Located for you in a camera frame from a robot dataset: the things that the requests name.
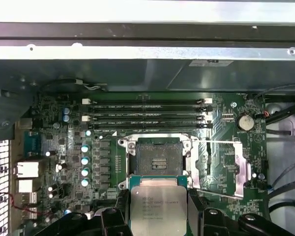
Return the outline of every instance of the green circuit board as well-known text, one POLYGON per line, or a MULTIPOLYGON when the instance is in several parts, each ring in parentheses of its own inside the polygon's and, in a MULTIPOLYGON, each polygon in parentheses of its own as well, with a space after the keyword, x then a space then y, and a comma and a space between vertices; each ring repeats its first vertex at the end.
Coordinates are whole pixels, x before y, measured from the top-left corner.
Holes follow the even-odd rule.
MULTIPOLYGON (((262 199, 267 187, 266 124, 259 116, 264 101, 257 102, 246 93, 94 92, 40 96, 31 113, 33 129, 26 137, 30 139, 37 135, 41 150, 36 147, 31 150, 31 141, 26 140, 25 150, 27 153, 40 151, 41 155, 50 150, 57 151, 57 156, 48 157, 49 165, 43 177, 43 208, 59 203, 60 217, 68 208, 88 212, 96 209, 99 202, 103 206, 105 203, 113 206, 120 184, 127 175, 143 173, 138 166, 140 158, 145 158, 146 153, 155 155, 157 165, 151 170, 166 169, 166 173, 172 173, 170 164, 162 164, 166 157, 164 160, 159 157, 166 153, 175 156, 176 150, 182 148, 178 139, 142 138, 136 147, 140 158, 127 165, 127 153, 118 141, 133 134, 183 133, 200 140, 242 143, 243 157, 251 164, 253 173, 252 179, 245 183, 243 199, 227 197, 234 195, 238 174, 231 143, 199 144, 196 167, 200 188, 222 196, 199 194, 208 199, 210 207, 223 210, 232 219, 236 220, 246 212, 262 215, 262 199), (243 116, 253 119, 249 131, 238 126, 238 119, 243 116), (81 152, 85 145, 87 152, 81 152), (88 157, 87 165, 81 164, 83 157, 88 157), (67 167, 56 171, 59 163, 67 163, 67 167), (90 170, 87 187, 81 186, 84 168, 90 170), (48 186, 55 182, 68 185, 65 197, 47 197, 48 186)), ((181 169, 175 170, 175 175, 182 175, 185 168, 184 161, 179 158, 184 157, 178 153, 175 161, 181 169)))

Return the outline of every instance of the black cable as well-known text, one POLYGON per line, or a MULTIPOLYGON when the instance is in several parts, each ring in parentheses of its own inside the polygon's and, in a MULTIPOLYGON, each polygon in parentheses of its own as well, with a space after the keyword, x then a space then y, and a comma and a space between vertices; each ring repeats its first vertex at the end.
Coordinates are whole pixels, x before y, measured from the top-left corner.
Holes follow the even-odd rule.
POLYGON ((295 95, 265 95, 265 103, 295 102, 295 95))
POLYGON ((273 129, 266 129, 267 134, 275 134, 275 135, 286 135, 291 136, 292 132, 288 130, 273 130, 273 129))
POLYGON ((50 80, 46 83, 44 83, 39 90, 43 91, 45 90, 46 87, 50 86, 50 85, 62 85, 62 84, 75 84, 76 83, 76 79, 57 79, 57 80, 50 80))
POLYGON ((262 95, 264 95, 264 94, 266 94, 268 92, 272 92, 272 91, 279 90, 279 89, 292 88, 292 87, 295 87, 295 84, 281 85, 281 86, 266 89, 264 91, 259 92, 257 95, 255 95, 254 100, 256 100, 257 98, 261 97, 262 95))
POLYGON ((275 185, 280 181, 281 178, 283 178, 288 172, 290 172, 291 170, 295 169, 295 163, 290 165, 288 168, 286 168, 280 175, 278 178, 276 178, 276 180, 273 182, 273 184, 271 185, 272 188, 275 187, 275 185))
POLYGON ((295 181, 285 184, 285 185, 275 189, 273 192, 269 193, 267 197, 269 199, 271 199, 271 198, 274 198, 282 193, 286 193, 286 192, 294 190, 294 189, 295 189, 295 181))
POLYGON ((272 114, 270 117, 265 119, 265 123, 267 125, 272 124, 272 123, 276 123, 279 122, 285 118, 288 118, 292 115, 295 115, 295 104, 285 108, 283 110, 281 110, 280 112, 276 112, 274 114, 272 114))
POLYGON ((288 191, 294 190, 295 189, 295 181, 285 184, 282 187, 279 187, 278 189, 274 190, 273 192, 269 193, 267 196, 265 196, 263 202, 264 202, 264 207, 265 207, 265 218, 269 221, 271 221, 270 217, 270 211, 269 211, 269 200, 271 198, 274 198, 282 193, 286 193, 288 191))
POLYGON ((288 130, 273 130, 273 129, 266 129, 267 134, 275 134, 275 135, 287 135, 291 136, 292 132, 288 130))
POLYGON ((295 207, 295 200, 274 204, 269 207, 269 211, 273 212, 274 210, 279 209, 281 207, 295 207))
POLYGON ((44 83, 39 90, 42 92, 46 89, 46 87, 50 85, 63 85, 63 84, 77 84, 77 85, 82 85, 88 90, 96 90, 96 89, 101 89, 104 90, 101 86, 106 85, 106 84, 97 84, 97 83, 90 83, 86 82, 82 79, 78 78, 65 78, 65 79, 56 79, 56 80, 51 80, 46 83, 44 83))

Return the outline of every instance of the solid capacitor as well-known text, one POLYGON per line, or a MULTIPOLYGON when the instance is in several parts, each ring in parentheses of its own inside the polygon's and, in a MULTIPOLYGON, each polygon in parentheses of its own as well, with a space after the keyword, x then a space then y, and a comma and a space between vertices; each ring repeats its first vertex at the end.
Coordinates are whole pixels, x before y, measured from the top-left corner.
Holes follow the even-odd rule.
POLYGON ((83 146, 81 147, 81 151, 82 151, 82 152, 88 152, 88 151, 89 151, 89 145, 83 145, 83 146))
POLYGON ((88 163, 89 163, 89 158, 87 157, 87 156, 85 156, 85 157, 83 157, 82 159, 81 159, 81 163, 82 163, 82 165, 87 165, 88 163))
POLYGON ((88 176, 88 174, 89 174, 89 168, 87 167, 81 171, 81 175, 84 177, 88 176))
POLYGON ((69 122, 70 117, 69 117, 68 115, 64 115, 64 116, 62 117, 62 120, 63 120, 64 122, 69 122))
POLYGON ((84 179, 81 181, 81 185, 82 185, 83 187, 88 186, 88 184, 89 184, 89 178, 84 178, 84 179))
POLYGON ((65 114, 65 115, 70 114, 70 109, 69 109, 68 107, 65 107, 65 108, 63 109, 63 114, 65 114))

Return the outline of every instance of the integrated circuit chip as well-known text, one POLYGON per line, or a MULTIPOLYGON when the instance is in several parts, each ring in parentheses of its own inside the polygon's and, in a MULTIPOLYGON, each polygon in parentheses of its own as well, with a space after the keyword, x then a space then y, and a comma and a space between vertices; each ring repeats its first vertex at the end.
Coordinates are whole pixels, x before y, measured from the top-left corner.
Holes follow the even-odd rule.
POLYGON ((185 187, 177 185, 133 187, 130 204, 133 235, 186 235, 186 195, 185 187))
POLYGON ((138 175, 181 175, 182 144, 138 144, 138 175))
POLYGON ((110 142, 109 141, 101 141, 100 142, 100 147, 101 148, 108 148, 110 145, 110 142))
POLYGON ((83 197, 83 193, 81 193, 81 192, 76 192, 76 193, 75 193, 75 197, 76 197, 77 199, 80 199, 80 198, 83 197))
POLYGON ((73 162, 79 162, 80 159, 79 159, 78 156, 72 156, 72 161, 73 161, 73 162))

